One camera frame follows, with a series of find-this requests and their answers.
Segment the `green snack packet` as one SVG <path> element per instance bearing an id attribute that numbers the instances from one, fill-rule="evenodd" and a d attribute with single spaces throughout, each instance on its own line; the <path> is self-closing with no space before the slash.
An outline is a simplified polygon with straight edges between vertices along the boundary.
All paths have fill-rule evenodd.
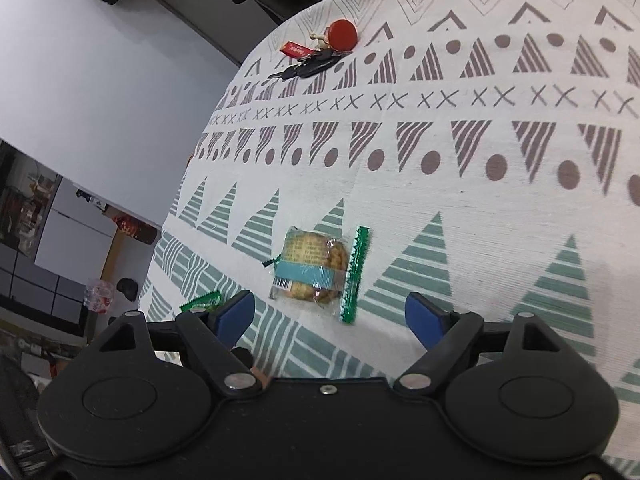
<path id="1" fill-rule="evenodd" d="M 194 298 L 180 307 L 181 312 L 213 312 L 222 305 L 222 295 L 218 290 Z"/>

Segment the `round cookie packet teal band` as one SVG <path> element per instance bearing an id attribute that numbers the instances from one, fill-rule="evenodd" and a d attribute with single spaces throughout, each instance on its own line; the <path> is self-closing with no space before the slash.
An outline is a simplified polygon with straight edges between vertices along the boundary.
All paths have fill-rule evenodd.
<path id="1" fill-rule="evenodd" d="M 292 226 L 280 254 L 262 263 L 272 271 L 270 297 L 337 306 L 340 322 L 354 324 L 370 239 L 367 226 L 358 226 L 350 243 L 334 234 Z"/>

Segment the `right black slipper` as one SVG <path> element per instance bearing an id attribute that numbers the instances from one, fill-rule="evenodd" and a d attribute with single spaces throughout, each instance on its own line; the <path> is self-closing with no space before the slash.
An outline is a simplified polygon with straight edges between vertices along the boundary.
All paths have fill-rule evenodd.
<path id="1" fill-rule="evenodd" d="M 128 301 L 135 302 L 138 298 L 139 284 L 132 278 L 121 278 L 116 284 L 116 290 Z"/>

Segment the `water bottle pack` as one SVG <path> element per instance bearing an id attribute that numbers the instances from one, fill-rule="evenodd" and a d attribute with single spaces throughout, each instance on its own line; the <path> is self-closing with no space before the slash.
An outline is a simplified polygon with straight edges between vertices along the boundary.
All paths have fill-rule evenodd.
<path id="1" fill-rule="evenodd" d="M 115 287 L 112 283 L 93 278 L 89 280 L 84 293 L 84 306 L 96 314 L 107 313 L 111 309 Z"/>

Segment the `dark soda bottle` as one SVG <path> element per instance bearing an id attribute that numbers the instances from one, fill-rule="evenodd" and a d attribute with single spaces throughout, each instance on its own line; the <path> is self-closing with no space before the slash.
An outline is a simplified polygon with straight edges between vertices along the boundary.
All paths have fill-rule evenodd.
<path id="1" fill-rule="evenodd" d="M 157 228 L 131 217 L 129 214 L 116 214 L 114 223 L 120 232 L 145 245 L 153 245 L 157 238 Z"/>

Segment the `kitchen cabinet shelf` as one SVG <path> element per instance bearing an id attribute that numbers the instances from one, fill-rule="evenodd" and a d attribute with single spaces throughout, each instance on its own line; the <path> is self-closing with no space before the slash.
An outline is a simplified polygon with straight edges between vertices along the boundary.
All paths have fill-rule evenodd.
<path id="1" fill-rule="evenodd" d="M 71 180 L 1 143 L 1 307 L 81 337 L 87 284 L 103 273 L 116 226 Z"/>

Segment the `patterned bed blanket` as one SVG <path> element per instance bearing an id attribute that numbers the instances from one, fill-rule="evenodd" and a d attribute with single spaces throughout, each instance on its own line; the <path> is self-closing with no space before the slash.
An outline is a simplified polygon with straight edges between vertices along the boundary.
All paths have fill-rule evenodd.
<path id="1" fill-rule="evenodd" d="M 352 53 L 270 79 L 349 20 Z M 292 226 L 371 230 L 355 323 L 270 297 Z M 605 459 L 639 474 L 639 0 L 322 0 L 252 51 L 186 167 L 141 289 L 153 322 L 256 299 L 270 376 L 398 376 L 404 303 L 539 315 L 612 386 Z"/>

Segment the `grey door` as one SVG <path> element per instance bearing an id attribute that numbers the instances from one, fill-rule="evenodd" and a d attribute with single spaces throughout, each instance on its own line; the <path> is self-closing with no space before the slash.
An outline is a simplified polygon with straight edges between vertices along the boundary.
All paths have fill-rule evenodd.
<path id="1" fill-rule="evenodd" d="M 184 24 L 216 47 L 235 65 L 280 23 L 308 8 L 307 1 L 293 2 L 291 9 L 269 10 L 256 0 L 156 0 Z"/>

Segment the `red keychain with keys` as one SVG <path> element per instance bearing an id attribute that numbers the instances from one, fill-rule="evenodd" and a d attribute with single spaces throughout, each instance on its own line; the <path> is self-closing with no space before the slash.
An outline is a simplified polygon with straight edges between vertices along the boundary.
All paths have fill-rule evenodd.
<path id="1" fill-rule="evenodd" d="M 323 34 L 310 34 L 309 38 L 316 43 L 314 48 L 294 41 L 280 47 L 280 52 L 293 64 L 271 74 L 270 79 L 306 79 L 319 75 L 351 54 L 359 41 L 355 24 L 344 18 L 329 24 Z"/>

